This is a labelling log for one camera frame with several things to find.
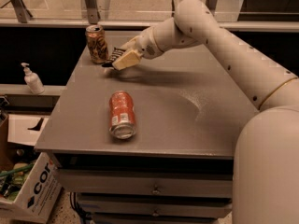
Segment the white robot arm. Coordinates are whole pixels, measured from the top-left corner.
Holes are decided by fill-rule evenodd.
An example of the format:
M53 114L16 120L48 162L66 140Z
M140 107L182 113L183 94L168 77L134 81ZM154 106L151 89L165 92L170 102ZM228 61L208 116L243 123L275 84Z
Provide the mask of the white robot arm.
M219 26L199 0L112 53L121 70L170 49L197 44L214 55L258 109L238 137L233 224L299 224L299 77Z

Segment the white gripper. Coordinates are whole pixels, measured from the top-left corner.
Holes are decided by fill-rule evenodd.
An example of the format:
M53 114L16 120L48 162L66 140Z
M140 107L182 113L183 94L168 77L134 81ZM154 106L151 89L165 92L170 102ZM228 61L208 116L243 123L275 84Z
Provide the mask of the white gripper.
M116 70L137 65L141 58L151 60L163 54L155 41L154 29L152 27L147 28L121 45L121 49L125 50L125 52L113 63L113 67Z

